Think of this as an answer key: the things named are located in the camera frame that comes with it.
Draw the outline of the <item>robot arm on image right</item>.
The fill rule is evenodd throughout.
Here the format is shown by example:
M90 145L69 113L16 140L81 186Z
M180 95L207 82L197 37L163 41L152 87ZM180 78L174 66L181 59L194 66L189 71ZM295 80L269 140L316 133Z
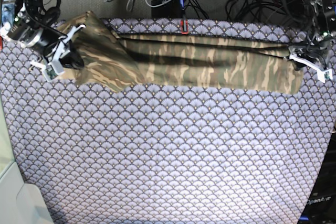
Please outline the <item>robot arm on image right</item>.
M289 0L281 0L286 14L306 31L302 42L289 46L289 60L297 69L304 66L326 71L328 54L335 39L335 0L300 0L301 12L290 7Z

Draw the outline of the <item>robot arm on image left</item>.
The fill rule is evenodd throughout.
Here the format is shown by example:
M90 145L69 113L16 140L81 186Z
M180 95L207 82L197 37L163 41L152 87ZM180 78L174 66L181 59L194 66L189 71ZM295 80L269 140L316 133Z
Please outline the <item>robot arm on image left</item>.
M1 0L1 37L20 43L39 54L45 64L59 61L62 67L81 69L83 59L71 36L54 28L61 0L45 9L44 0Z

